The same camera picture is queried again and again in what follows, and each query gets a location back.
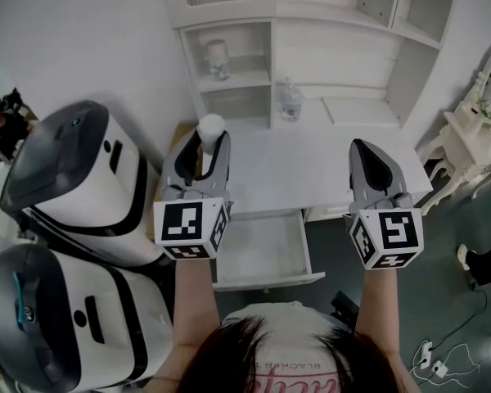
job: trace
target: dark gray floor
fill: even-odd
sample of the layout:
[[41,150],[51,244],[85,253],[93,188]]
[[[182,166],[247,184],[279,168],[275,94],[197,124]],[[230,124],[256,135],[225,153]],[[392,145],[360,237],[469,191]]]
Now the dark gray floor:
[[[440,179],[435,182],[439,187]],[[306,224],[309,254],[314,272],[325,271],[326,277],[314,284],[261,291],[217,293],[221,316],[255,302],[301,301],[304,305],[329,314],[331,299],[342,290],[359,304],[363,267],[345,232],[343,220],[334,219]],[[455,250],[460,243],[479,253],[491,247],[491,185],[471,201],[469,189],[460,189],[453,198],[446,198],[433,207],[424,218],[424,252],[406,269],[399,271],[400,341],[403,361],[411,366],[412,357],[425,339],[440,342],[446,334],[484,308],[484,296],[472,292],[457,262]],[[485,314],[473,318],[440,348],[434,359],[444,360],[449,350],[466,342],[471,358],[481,364],[476,370],[457,378],[468,390],[455,382],[444,386],[423,383],[422,391],[490,392],[491,391],[491,284],[483,287],[489,304]],[[447,362],[450,373],[464,373],[473,367],[466,349],[455,350]],[[430,371],[417,372],[429,377]],[[437,377],[433,382],[441,382]]]

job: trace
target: person's arm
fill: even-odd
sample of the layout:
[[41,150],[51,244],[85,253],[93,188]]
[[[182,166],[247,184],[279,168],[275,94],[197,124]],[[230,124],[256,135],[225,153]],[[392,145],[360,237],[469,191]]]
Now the person's arm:
[[174,295],[173,350],[146,393],[175,392],[207,336],[220,325],[209,260],[179,260]]
[[356,332],[369,336],[385,353],[399,384],[419,392],[400,358],[399,296],[395,269],[367,271]]

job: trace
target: open drawer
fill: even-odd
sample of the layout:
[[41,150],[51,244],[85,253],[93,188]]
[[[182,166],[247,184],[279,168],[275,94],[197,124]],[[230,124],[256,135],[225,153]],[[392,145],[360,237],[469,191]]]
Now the open drawer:
[[216,291],[309,284],[313,273],[300,210],[273,217],[232,219],[216,259]]

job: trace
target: white t-shirt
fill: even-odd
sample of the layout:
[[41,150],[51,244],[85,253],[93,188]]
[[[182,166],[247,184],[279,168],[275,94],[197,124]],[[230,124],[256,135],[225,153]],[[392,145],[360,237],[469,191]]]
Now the white t-shirt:
[[326,335],[332,323],[301,303],[249,305],[224,322],[248,316],[264,318],[268,332],[256,354],[255,393],[337,393],[335,360],[313,335]]

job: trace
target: shoe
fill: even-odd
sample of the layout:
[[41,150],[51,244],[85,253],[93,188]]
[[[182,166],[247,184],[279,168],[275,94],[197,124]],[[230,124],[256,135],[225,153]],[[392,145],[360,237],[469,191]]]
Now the shoe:
[[457,258],[458,258],[458,262],[460,262],[462,267],[464,268],[464,271],[469,271],[469,265],[466,263],[467,252],[468,250],[466,245],[460,245],[458,247]]

